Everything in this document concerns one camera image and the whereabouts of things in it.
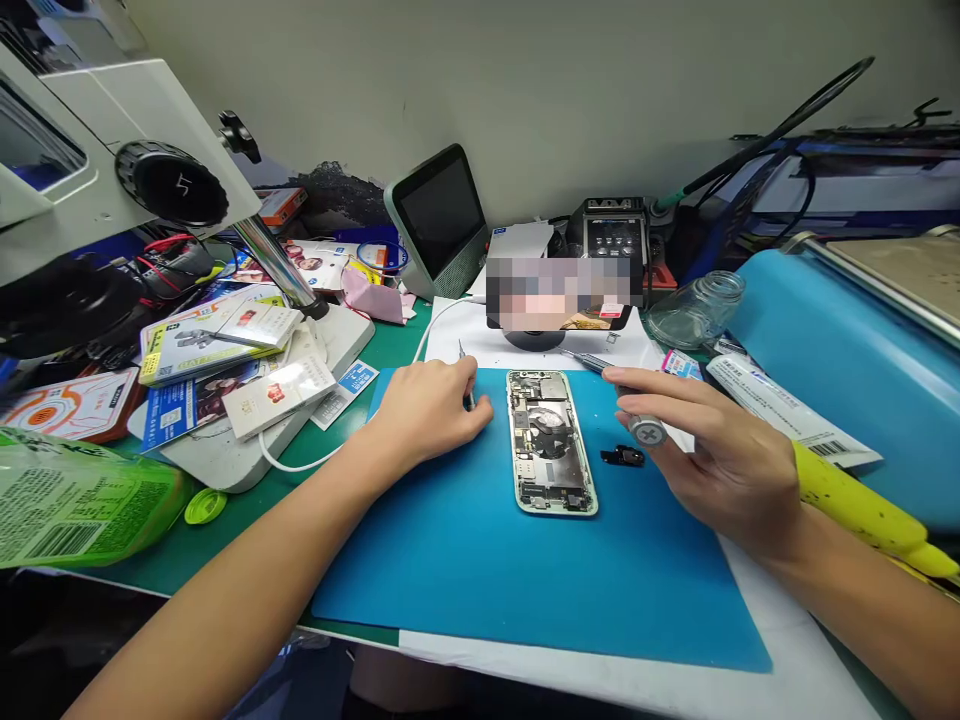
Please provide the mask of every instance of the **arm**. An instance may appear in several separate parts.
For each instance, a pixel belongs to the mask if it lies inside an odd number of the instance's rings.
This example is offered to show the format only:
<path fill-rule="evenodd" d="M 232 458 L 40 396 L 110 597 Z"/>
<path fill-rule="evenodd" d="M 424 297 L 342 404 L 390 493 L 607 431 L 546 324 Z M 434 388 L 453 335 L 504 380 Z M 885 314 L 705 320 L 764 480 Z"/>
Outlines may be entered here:
<path fill-rule="evenodd" d="M 370 505 L 493 418 L 489 398 L 463 409 L 476 368 L 467 357 L 398 370 L 376 417 L 184 585 L 65 717 L 226 715 L 276 657 Z"/>
<path fill-rule="evenodd" d="M 746 550 L 918 718 L 960 717 L 960 606 L 801 504 L 787 438 L 698 380 L 604 377 L 649 393 L 620 398 L 622 410 L 696 437 L 689 455 L 672 440 L 650 451 L 691 514 Z"/>

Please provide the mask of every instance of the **glass bottle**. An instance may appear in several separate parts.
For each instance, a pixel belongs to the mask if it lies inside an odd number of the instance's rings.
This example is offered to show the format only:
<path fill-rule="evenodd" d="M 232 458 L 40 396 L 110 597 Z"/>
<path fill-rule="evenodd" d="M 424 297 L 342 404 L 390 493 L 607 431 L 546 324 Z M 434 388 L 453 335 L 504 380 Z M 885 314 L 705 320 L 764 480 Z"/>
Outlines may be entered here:
<path fill-rule="evenodd" d="M 696 350 L 723 334 L 746 286 L 736 273 L 708 272 L 654 305 L 647 329 L 664 345 Z"/>

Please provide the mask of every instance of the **hand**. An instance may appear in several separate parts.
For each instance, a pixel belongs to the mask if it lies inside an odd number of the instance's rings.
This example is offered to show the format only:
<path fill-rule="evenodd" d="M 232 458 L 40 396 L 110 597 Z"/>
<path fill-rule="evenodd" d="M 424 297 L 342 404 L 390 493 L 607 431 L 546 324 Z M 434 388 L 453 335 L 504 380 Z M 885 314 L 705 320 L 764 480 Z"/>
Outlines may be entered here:
<path fill-rule="evenodd" d="M 472 411 L 463 408 L 476 377 L 477 360 L 470 355 L 454 365 L 431 360 L 400 368 L 364 430 L 372 442 L 393 447 L 407 470 L 468 443 L 493 420 L 486 395 Z"/>
<path fill-rule="evenodd" d="M 694 517 L 750 553 L 786 549 L 802 512 L 793 446 L 783 434 L 700 380 L 613 367 L 603 377 L 648 393 L 617 401 L 624 427 L 627 413 L 653 415 L 696 438 L 690 454 L 671 438 L 647 450 Z"/>

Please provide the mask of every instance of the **phone logic board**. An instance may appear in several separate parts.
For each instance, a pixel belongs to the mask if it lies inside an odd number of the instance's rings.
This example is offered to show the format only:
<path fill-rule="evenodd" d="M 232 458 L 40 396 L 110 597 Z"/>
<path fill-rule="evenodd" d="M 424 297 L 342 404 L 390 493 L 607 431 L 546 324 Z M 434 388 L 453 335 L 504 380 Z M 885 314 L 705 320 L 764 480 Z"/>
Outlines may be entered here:
<path fill-rule="evenodd" d="M 567 376 L 507 373 L 514 488 L 525 512 L 594 515 L 599 508 Z"/>

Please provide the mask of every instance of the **person's left hand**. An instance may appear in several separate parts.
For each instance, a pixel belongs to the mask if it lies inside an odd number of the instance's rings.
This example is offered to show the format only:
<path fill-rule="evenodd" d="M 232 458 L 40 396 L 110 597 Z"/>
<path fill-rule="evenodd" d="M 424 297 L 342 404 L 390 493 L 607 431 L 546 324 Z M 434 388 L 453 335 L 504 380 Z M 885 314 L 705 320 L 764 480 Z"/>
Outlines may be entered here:
<path fill-rule="evenodd" d="M 394 448 L 410 468 L 470 442 L 493 420 L 486 395 L 473 410 L 463 407 L 476 377 L 471 355 L 453 365 L 431 360 L 400 368 L 365 433 L 371 442 Z"/>

